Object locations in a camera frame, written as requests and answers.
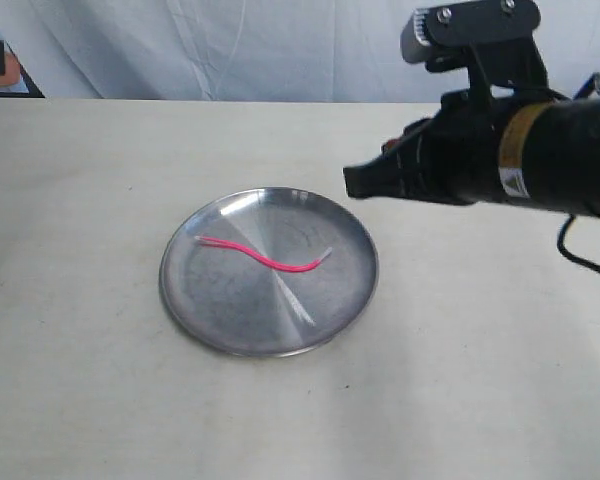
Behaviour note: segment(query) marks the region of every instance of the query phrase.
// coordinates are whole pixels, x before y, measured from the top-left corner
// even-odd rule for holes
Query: label
[[[522,171],[524,145],[535,121],[551,105],[542,103],[522,108],[511,119],[502,135],[498,168],[502,188],[510,197],[531,198]]]

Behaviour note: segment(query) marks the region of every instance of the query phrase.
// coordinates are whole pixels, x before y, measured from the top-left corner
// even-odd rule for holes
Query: black cable
[[[571,228],[571,225],[573,225],[573,222],[575,222],[575,221],[576,221],[576,216],[570,215],[569,218],[567,219],[567,221],[562,226],[562,229],[560,230],[560,234],[558,235],[558,251],[562,254],[562,256],[564,258],[566,258],[570,262],[573,262],[576,265],[580,265],[581,267],[588,268],[589,270],[593,270],[594,272],[600,274],[600,265],[598,265],[597,263],[593,263],[589,260],[586,260],[582,257],[578,257],[577,255],[574,255],[569,250],[567,250],[567,247],[565,247],[565,245],[564,245],[564,240],[567,236],[567,232],[569,231],[569,229]]]

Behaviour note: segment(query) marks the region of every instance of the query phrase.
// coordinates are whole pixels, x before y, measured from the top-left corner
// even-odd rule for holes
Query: round metal tray
[[[196,236],[231,240],[307,273],[281,273]],[[162,259],[160,292],[185,330],[225,352],[286,356],[331,340],[371,300],[378,277],[371,237],[347,210],[314,193],[261,188],[203,207],[175,233]]]

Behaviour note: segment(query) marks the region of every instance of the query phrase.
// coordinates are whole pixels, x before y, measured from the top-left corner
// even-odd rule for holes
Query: screw
[[[510,15],[516,8],[516,0],[502,0],[502,2],[500,2],[500,6],[502,7],[504,13],[508,13]]]
[[[447,25],[451,21],[451,17],[453,17],[453,13],[449,7],[444,7],[438,10],[438,21],[444,25]]]

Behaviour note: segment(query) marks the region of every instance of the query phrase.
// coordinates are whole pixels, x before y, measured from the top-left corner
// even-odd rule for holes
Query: pink rope
[[[308,263],[306,265],[287,265],[285,263],[280,263],[280,262],[276,262],[275,260],[271,260],[267,257],[265,257],[264,255],[260,255],[258,252],[256,252],[255,250],[249,248],[249,247],[245,247],[244,245],[241,245],[239,243],[235,243],[235,242],[231,242],[229,240],[221,240],[219,238],[213,238],[213,237],[195,237],[196,240],[200,243],[200,245],[205,246],[205,247],[214,247],[214,248],[224,248],[227,250],[236,250],[238,252],[242,252],[245,255],[249,255],[251,258],[257,260],[258,262],[262,263],[263,265],[273,269],[273,270],[278,270],[279,272],[286,272],[286,273],[304,273],[304,272],[310,272],[311,270],[315,270],[316,268],[318,268],[320,266],[320,264],[322,262],[324,262],[324,260],[331,255],[331,252],[333,251],[333,249],[331,247],[329,247],[327,249],[326,252],[324,252],[320,258],[314,260],[311,263]]]

